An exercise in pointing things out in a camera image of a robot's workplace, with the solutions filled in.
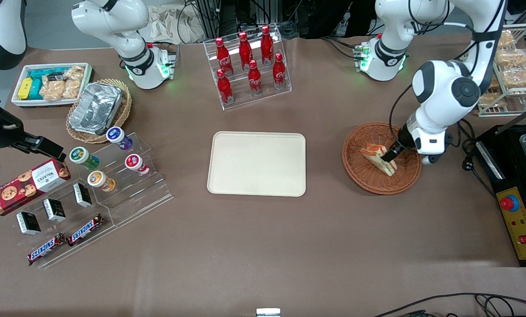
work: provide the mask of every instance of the bottle cap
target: bottle cap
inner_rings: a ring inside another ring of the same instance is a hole
[[[93,171],[88,175],[87,183],[93,187],[100,187],[106,183],[106,175],[99,170]]]
[[[108,131],[106,131],[106,140],[109,140],[112,143],[118,143],[122,141],[125,136],[126,133],[124,133],[124,130],[117,126],[113,126],[112,128],[108,129]]]
[[[137,170],[142,167],[143,159],[138,154],[130,154],[126,157],[126,168],[129,170]]]
[[[75,164],[80,164],[88,159],[88,151],[84,147],[76,147],[71,150],[69,159]]]

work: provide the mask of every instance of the acrylic bottle rack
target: acrylic bottle rack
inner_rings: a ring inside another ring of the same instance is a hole
[[[223,110],[228,110],[238,106],[242,106],[246,103],[254,102],[257,100],[269,98],[272,96],[285,94],[292,91],[291,78],[288,72],[287,56],[284,51],[283,40],[279,29],[276,24],[271,24],[271,38],[273,41],[273,50],[274,54],[280,52],[283,54],[283,62],[286,68],[285,70],[285,81],[286,86],[282,90],[277,90],[274,88],[273,75],[272,75],[272,64],[270,66],[265,66],[261,62],[261,28],[247,29],[247,40],[251,45],[251,50],[253,52],[253,59],[257,61],[257,67],[261,73],[261,85],[263,88],[263,93],[259,96],[253,96],[251,94],[251,89],[249,88],[249,79],[247,78],[247,72],[244,72],[241,68],[241,59],[239,56],[239,38],[238,33],[229,34],[223,36],[224,45],[229,51],[229,57],[231,58],[231,63],[233,66],[233,75],[228,76],[229,82],[231,83],[231,90],[233,93],[233,98],[235,101],[232,104],[225,104],[222,102],[222,97],[218,90],[218,78],[216,76],[216,71],[219,70],[220,65],[218,58],[216,57],[216,43],[215,40],[209,40],[204,42],[204,50],[206,51],[206,56],[208,58],[208,64],[210,66],[210,71],[212,72],[212,78],[216,86],[216,92],[218,94],[220,103],[222,104]]]
[[[97,214],[101,214],[104,218],[102,225],[92,230],[73,247],[70,247],[66,242],[58,245],[44,257],[35,261],[34,266],[37,266],[38,269],[45,269],[82,247],[92,244],[106,233],[128,224],[173,198],[165,179],[153,165],[151,148],[138,134],[132,133],[129,137],[133,141],[130,150],[124,151],[116,144],[109,144],[93,153],[100,159],[100,164],[96,170],[103,171],[106,176],[116,181],[116,187],[111,192],[103,192],[99,188],[91,187],[86,183],[87,176],[91,171],[81,165],[69,164],[68,167],[72,175],[69,181],[11,213],[12,217],[20,211],[33,213],[40,225],[41,232],[35,236],[23,235],[18,230],[15,241],[19,246],[19,253],[27,265],[26,255],[41,247],[56,233],[61,232],[64,233],[65,237],[69,237]],[[124,160],[131,153],[140,155],[144,162],[149,165],[150,172],[147,175],[139,176],[135,171],[126,168]],[[76,203],[72,187],[75,183],[81,183],[88,189],[92,206],[85,208]],[[47,198],[61,201],[66,215],[64,221],[58,223],[48,220],[42,203]]]

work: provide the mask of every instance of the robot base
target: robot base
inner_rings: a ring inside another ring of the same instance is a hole
[[[130,79],[142,89],[156,88],[162,82],[172,79],[175,74],[176,54],[169,54],[166,50],[155,47],[151,50],[154,54],[154,62],[143,75],[132,74],[126,67]]]

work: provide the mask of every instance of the red button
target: red button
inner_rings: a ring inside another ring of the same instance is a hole
[[[513,201],[513,199],[511,199],[510,197],[504,197],[500,200],[500,205],[502,206],[502,208],[504,208],[505,210],[511,210],[515,207],[515,203]]]

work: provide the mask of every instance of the control panel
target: control panel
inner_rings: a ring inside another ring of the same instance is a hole
[[[526,210],[517,187],[496,193],[517,257],[526,260]]]

